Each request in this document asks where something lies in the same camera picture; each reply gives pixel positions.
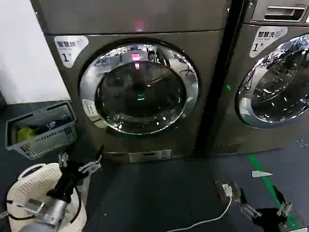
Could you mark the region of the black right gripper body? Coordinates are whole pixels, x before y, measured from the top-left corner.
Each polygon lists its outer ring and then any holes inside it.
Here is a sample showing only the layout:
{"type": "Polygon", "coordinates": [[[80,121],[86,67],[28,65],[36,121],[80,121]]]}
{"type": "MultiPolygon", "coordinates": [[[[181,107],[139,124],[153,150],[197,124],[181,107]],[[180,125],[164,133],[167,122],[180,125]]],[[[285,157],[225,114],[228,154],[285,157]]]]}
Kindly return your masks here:
{"type": "Polygon", "coordinates": [[[288,217],[279,217],[277,215],[278,210],[278,208],[256,209],[262,215],[252,217],[253,224],[261,227],[265,232],[291,232],[297,230],[297,223],[293,220],[289,221],[288,217]]]}

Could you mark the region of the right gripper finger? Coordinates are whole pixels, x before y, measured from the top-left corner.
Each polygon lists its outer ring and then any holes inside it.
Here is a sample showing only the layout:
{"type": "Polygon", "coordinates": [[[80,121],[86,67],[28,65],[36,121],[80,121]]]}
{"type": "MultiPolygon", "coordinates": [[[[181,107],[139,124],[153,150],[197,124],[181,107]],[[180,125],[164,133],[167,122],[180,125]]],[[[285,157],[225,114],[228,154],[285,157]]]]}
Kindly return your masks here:
{"type": "Polygon", "coordinates": [[[262,214],[247,203],[243,188],[240,189],[240,211],[247,217],[260,217],[262,214]]]}
{"type": "Polygon", "coordinates": [[[289,213],[291,212],[293,208],[293,203],[287,202],[283,194],[275,186],[273,186],[273,188],[274,188],[276,197],[281,204],[279,210],[277,211],[277,215],[279,217],[288,217],[289,213]]]}

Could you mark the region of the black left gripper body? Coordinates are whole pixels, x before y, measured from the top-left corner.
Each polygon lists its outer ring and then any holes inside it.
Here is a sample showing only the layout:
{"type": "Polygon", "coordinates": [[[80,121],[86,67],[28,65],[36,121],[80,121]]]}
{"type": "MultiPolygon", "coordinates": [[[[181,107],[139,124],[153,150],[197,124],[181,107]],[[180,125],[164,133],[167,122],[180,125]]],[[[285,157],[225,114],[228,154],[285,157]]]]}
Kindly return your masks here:
{"type": "Polygon", "coordinates": [[[80,172],[79,167],[61,167],[61,177],[53,189],[47,192],[49,197],[70,197],[74,187],[84,178],[84,174],[80,172]]]}

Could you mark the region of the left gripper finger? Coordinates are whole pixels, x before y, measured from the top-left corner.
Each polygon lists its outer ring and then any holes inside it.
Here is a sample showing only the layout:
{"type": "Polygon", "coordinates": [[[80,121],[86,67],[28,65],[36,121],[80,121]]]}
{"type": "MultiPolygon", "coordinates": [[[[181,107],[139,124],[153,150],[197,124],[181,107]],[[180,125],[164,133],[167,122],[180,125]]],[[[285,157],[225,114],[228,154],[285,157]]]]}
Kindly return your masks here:
{"type": "Polygon", "coordinates": [[[95,159],[87,164],[79,167],[78,171],[80,173],[94,173],[101,168],[101,160],[102,160],[102,152],[104,149],[104,145],[96,153],[95,159]]]}
{"type": "Polygon", "coordinates": [[[66,152],[60,152],[58,154],[58,164],[60,168],[66,168],[68,166],[69,155],[66,152]]]}

